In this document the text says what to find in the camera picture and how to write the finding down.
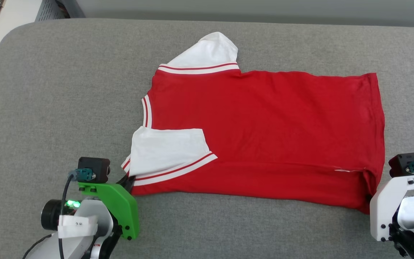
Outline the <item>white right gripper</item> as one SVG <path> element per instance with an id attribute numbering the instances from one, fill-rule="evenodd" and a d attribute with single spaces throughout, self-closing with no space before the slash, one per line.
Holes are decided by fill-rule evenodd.
<path id="1" fill-rule="evenodd" d="M 394 177 L 382 185 L 376 194 L 366 194 L 366 202 L 370 202 L 370 233 L 376 241 L 386 241 L 389 225 L 397 213 L 396 221 L 400 227 L 409 230 L 414 228 L 414 196 L 406 197 L 406 193 L 414 190 L 414 176 Z"/>

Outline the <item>grey fabric sofa cushion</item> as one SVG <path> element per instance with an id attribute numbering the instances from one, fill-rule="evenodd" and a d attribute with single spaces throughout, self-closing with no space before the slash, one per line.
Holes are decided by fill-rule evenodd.
<path id="1" fill-rule="evenodd" d="M 79 157 L 122 176 L 141 98 L 159 64 L 222 32 L 243 71 L 376 72 L 386 159 L 414 152 L 414 28 L 245 22 L 62 19 L 0 43 L 0 259 L 49 234 L 41 210 L 62 197 Z M 140 235 L 111 259 L 404 259 L 356 210 L 294 200 L 168 193 L 138 197 Z"/>

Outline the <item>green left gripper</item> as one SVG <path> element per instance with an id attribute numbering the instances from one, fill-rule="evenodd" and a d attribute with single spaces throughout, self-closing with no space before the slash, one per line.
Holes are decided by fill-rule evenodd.
<path id="1" fill-rule="evenodd" d="M 108 211 L 122 226 L 122 238 L 134 240 L 139 236 L 140 223 L 138 206 L 132 196 L 135 176 L 125 174 L 117 183 L 85 183 L 79 182 L 82 194 L 98 197 Z"/>

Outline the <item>red and white Bulls jersey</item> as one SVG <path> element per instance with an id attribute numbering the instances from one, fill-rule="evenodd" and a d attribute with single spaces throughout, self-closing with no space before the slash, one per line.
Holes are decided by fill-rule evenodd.
<path id="1" fill-rule="evenodd" d="M 375 73 L 242 72 L 220 32 L 160 64 L 122 169 L 132 195 L 300 200 L 368 214 L 385 163 Z"/>

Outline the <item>white paper label tape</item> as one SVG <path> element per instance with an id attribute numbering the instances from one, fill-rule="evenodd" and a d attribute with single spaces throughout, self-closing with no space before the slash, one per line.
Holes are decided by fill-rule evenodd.
<path id="1" fill-rule="evenodd" d="M 59 239 L 94 236 L 98 229 L 98 216 L 79 217 L 62 215 L 59 217 L 57 232 Z"/>

